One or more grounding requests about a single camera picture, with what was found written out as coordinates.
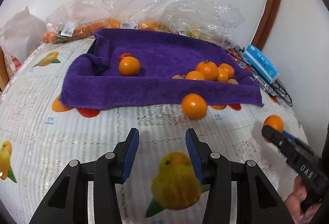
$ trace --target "metal screw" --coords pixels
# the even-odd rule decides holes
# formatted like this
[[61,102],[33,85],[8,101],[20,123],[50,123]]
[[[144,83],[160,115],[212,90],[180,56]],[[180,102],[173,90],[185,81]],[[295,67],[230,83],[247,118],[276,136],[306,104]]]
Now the metal screw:
[[247,161],[247,165],[249,165],[249,166],[251,166],[251,167],[254,167],[254,166],[256,166],[256,163],[255,163],[255,161],[253,161],[253,160],[248,160],[248,161]]
[[114,158],[114,156],[116,156],[114,153],[107,153],[107,154],[105,154],[105,158],[106,159],[112,159],[112,158]]
[[69,165],[70,165],[71,167],[75,167],[75,166],[78,165],[78,161],[77,161],[77,160],[72,160],[72,161],[70,161]]
[[214,158],[214,159],[218,159],[220,157],[220,154],[216,153],[216,152],[213,152],[213,153],[210,154],[210,157]]

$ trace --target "barcode sticker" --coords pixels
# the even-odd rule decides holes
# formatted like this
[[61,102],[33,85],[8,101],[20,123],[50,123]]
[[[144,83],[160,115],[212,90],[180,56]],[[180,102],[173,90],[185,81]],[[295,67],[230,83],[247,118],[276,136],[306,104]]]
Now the barcode sticker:
[[72,21],[65,23],[62,31],[60,32],[60,35],[72,37],[75,25],[76,25],[76,22],[72,22]]
[[138,21],[121,21],[120,29],[138,29]]
[[187,32],[186,32],[186,30],[178,30],[178,34],[179,35],[183,35],[183,36],[188,36],[188,34],[187,34]]

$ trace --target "wooden frame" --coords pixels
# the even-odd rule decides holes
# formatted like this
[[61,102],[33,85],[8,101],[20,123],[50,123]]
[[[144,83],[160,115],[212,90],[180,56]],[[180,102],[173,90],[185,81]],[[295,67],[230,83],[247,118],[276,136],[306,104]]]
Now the wooden frame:
[[7,83],[9,82],[8,73],[6,70],[4,55],[0,47],[0,88],[1,91],[4,91]]
[[264,13],[262,15],[261,21],[259,22],[255,36],[251,42],[252,45],[262,50],[271,29],[273,27],[276,15],[279,11],[281,0],[267,0]]

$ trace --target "printed tablecloth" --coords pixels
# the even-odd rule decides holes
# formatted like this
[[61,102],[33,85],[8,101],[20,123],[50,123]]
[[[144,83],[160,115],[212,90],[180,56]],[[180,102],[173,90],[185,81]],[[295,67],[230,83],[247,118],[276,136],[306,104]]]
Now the printed tablecloth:
[[[156,188],[159,178],[166,180],[159,170],[163,159],[182,160],[188,156],[185,145],[188,128],[194,128],[201,141],[231,161],[255,160],[280,196],[283,199],[288,196],[296,173],[287,166],[278,150],[263,140],[262,122],[271,114],[280,115],[287,132],[304,141],[306,137],[292,109],[273,102],[264,92],[263,108],[243,104],[242,110],[235,111],[230,107],[215,110],[209,106],[206,117],[198,121],[188,119],[180,105],[170,104],[113,108],[92,118],[82,116],[76,109],[54,112],[52,103],[61,92],[69,65],[85,53],[93,41],[42,44],[22,65],[1,96],[0,143],[9,141],[12,146],[12,171],[5,180],[0,180],[0,198],[18,224],[29,223],[69,161],[96,160],[124,141],[132,127],[140,132],[139,148],[130,178],[124,185],[116,186],[125,224],[202,223],[208,197],[208,191],[204,189],[191,196],[192,205],[188,208],[179,210],[177,203],[161,196],[157,196],[158,203],[167,205],[167,209],[156,212],[152,208],[152,183]],[[44,65],[44,58],[50,53],[56,55],[56,60]],[[187,189],[193,187],[188,184],[193,183],[185,184]],[[94,223],[92,189],[93,184],[89,183],[89,223]],[[235,220],[236,185],[232,183],[231,222],[235,223]]]

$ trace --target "cherry tomato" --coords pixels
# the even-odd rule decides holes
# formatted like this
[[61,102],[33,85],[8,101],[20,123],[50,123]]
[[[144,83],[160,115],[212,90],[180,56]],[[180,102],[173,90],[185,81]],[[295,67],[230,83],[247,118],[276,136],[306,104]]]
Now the cherry tomato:
[[132,55],[130,54],[130,53],[123,53],[123,54],[121,54],[120,55],[120,57],[119,57],[119,62],[124,58],[124,57],[132,57]]

